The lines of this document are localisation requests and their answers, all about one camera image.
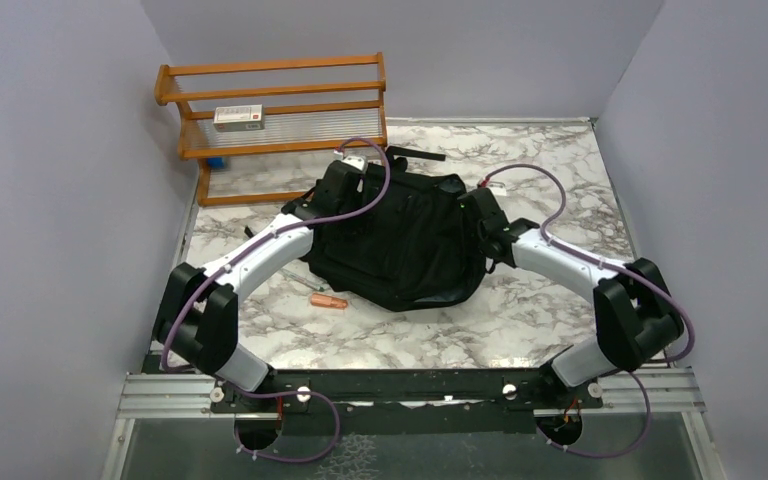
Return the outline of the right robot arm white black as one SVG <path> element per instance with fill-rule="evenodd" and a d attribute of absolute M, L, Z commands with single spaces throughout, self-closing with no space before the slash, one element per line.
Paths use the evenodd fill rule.
<path fill-rule="evenodd" d="M 509 220 L 485 187 L 461 196 L 459 203 L 467 222 L 477 229 L 486 258 L 546 277 L 593 308 L 595 334 L 540 367 L 537 393 L 545 404 L 560 407 L 582 384 L 636 370 L 684 334 L 682 315 L 670 303 L 664 279 L 652 261 L 598 259 L 551 239 L 533 221 Z"/>

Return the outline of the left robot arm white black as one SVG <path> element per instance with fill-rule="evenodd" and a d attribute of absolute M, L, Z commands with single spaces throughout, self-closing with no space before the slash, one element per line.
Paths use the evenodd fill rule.
<path fill-rule="evenodd" d="M 364 180 L 369 162 L 361 156 L 333 161 L 310 194 L 288 202 L 259 233 L 232 252 L 195 267 L 181 263 L 166 284 L 153 327 L 163 348 L 160 367 L 176 372 L 169 356 L 187 367 L 236 386 L 245 407 L 258 411 L 273 401 L 270 365 L 241 346 L 239 304 L 289 262 L 311 251 L 315 227 L 348 220 L 371 209 L 351 211 L 348 198 Z"/>

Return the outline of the black student backpack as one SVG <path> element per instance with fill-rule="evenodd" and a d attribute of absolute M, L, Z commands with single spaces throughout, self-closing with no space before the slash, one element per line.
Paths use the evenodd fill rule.
<path fill-rule="evenodd" d="M 442 161 L 442 154 L 389 146 L 385 155 L 391 170 L 371 164 L 359 184 L 383 199 L 362 215 L 315 227 L 303 261 L 332 290 L 392 312 L 468 300 L 486 274 L 486 258 L 458 202 L 464 181 L 407 170 L 411 158 Z"/>

